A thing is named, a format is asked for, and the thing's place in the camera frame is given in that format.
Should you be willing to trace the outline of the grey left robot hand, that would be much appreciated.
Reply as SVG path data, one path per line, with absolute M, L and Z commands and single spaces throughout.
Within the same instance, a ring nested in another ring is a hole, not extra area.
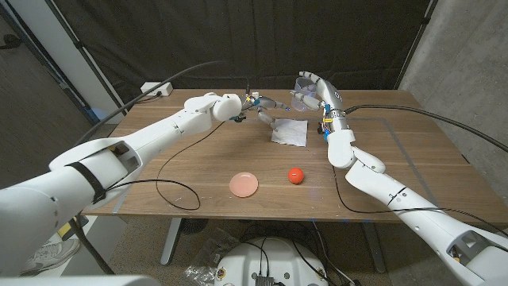
M 260 95 L 259 92 L 252 92 L 250 95 L 245 96 L 241 112 L 233 119 L 235 122 L 242 122 L 247 118 L 246 114 L 250 110 L 257 112 L 258 118 L 269 125 L 274 131 L 277 130 L 275 119 L 268 115 L 265 110 L 284 109 L 290 110 L 290 107 L 282 102 L 275 101 L 267 96 Z

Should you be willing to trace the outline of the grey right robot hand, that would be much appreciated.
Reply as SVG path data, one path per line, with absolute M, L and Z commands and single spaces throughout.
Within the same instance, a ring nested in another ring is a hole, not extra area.
M 310 71 L 301 71 L 299 75 L 310 79 L 317 86 L 317 95 L 321 100 L 304 95 L 299 91 L 290 91 L 290 94 L 311 110 L 326 109 L 326 106 L 329 105 L 329 110 L 326 113 L 331 115 L 333 123 L 346 124 L 343 101 L 338 90 L 330 82 Z

